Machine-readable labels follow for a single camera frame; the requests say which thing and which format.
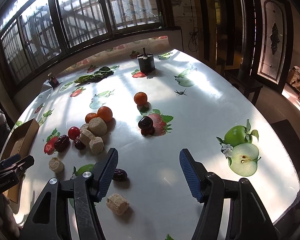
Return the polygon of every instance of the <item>metal screw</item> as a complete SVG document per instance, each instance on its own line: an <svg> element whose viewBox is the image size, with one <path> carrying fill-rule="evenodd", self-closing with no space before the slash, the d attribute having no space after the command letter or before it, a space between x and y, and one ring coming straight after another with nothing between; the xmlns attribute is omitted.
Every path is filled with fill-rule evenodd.
<svg viewBox="0 0 300 240"><path fill-rule="evenodd" d="M249 180L246 179L246 178L242 178L241 179L241 183L243 183L243 184L249 184Z"/></svg>
<svg viewBox="0 0 300 240"><path fill-rule="evenodd" d="M82 174L83 177L85 178L88 178L91 176L91 172L90 171L85 171L83 174Z"/></svg>
<svg viewBox="0 0 300 240"><path fill-rule="evenodd" d="M207 176L209 177L209 178L214 178L215 176L216 176L216 174L215 173L213 173L213 172L208 172L207 173Z"/></svg>
<svg viewBox="0 0 300 240"><path fill-rule="evenodd" d="M52 178L52 179L49 180L49 183L53 185L53 184L56 184L57 181L58 180L56 178Z"/></svg>

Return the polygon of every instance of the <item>hanging wire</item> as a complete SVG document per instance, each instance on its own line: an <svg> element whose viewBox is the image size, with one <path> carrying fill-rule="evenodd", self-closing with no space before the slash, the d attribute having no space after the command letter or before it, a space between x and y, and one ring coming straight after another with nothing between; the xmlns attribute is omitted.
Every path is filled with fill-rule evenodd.
<svg viewBox="0 0 300 240"><path fill-rule="evenodd" d="M198 49L199 49L199 45L197 43L197 38L198 38L198 28L195 27L194 25L194 17L193 17L193 8L192 8L192 2L190 0L190 8L191 8L191 15L192 15L192 23L193 23L193 29L192 29L192 32L189 32L189 35L191 36L190 37L190 40L188 42L188 49L191 51L191 52L195 52L196 55L197 55L197 59L198 59ZM195 47L195 50L192 50L190 48L190 43L192 43L192 45Z"/></svg>

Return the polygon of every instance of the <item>orange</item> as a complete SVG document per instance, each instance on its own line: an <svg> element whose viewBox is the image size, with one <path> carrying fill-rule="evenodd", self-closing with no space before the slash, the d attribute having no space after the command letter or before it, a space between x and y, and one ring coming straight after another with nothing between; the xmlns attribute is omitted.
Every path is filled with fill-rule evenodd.
<svg viewBox="0 0 300 240"><path fill-rule="evenodd" d="M92 118L96 118L96 117L98 117L98 115L96 113L87 114L85 121L86 121L86 123L89 123Z"/></svg>
<svg viewBox="0 0 300 240"><path fill-rule="evenodd" d="M148 101L148 97L144 92L138 92L134 95L133 100L137 105L145 105Z"/></svg>
<svg viewBox="0 0 300 240"><path fill-rule="evenodd" d="M110 122L112 119L112 111L109 107L102 106L98 109L98 117L100 117L105 122Z"/></svg>

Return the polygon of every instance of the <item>beige cylindrical chunk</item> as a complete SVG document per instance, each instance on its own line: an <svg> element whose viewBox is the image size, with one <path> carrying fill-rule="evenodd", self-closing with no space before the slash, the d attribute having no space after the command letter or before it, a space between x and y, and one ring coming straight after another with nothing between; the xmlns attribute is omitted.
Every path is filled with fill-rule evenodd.
<svg viewBox="0 0 300 240"><path fill-rule="evenodd" d="M92 138L94 138L94 134L90 132L89 130L85 129L80 134L79 140L87 147L89 147L89 143Z"/></svg>
<svg viewBox="0 0 300 240"><path fill-rule="evenodd" d="M107 132L107 125L100 117L92 118L89 122L89 130L95 136L102 136Z"/></svg>
<svg viewBox="0 0 300 240"><path fill-rule="evenodd" d="M60 173L64 170L65 165L57 157L53 157L49 161L49 168L50 168L50 170L54 171L55 173Z"/></svg>
<svg viewBox="0 0 300 240"><path fill-rule="evenodd" d="M101 153L104 147L103 140L101 137L92 138L89 145L92 153L94 154Z"/></svg>
<svg viewBox="0 0 300 240"><path fill-rule="evenodd" d="M112 212L121 216L127 211L129 207L129 202L125 197L121 196L120 194L114 193L107 198L106 205L108 208L111 209Z"/></svg>
<svg viewBox="0 0 300 240"><path fill-rule="evenodd" d="M83 126L80 127L80 133L82 133L83 130L86 130L86 129L87 129L87 130L90 130L90 129L89 129L89 124L88 124L88 123L85 123Z"/></svg>

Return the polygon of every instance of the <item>door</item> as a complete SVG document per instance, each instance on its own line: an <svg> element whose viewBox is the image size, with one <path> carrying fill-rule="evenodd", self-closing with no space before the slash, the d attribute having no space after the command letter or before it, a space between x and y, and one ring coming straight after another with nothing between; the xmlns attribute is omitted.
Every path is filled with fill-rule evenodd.
<svg viewBox="0 0 300 240"><path fill-rule="evenodd" d="M287 0L254 0L256 39L251 76L283 91L293 50L293 19Z"/></svg>

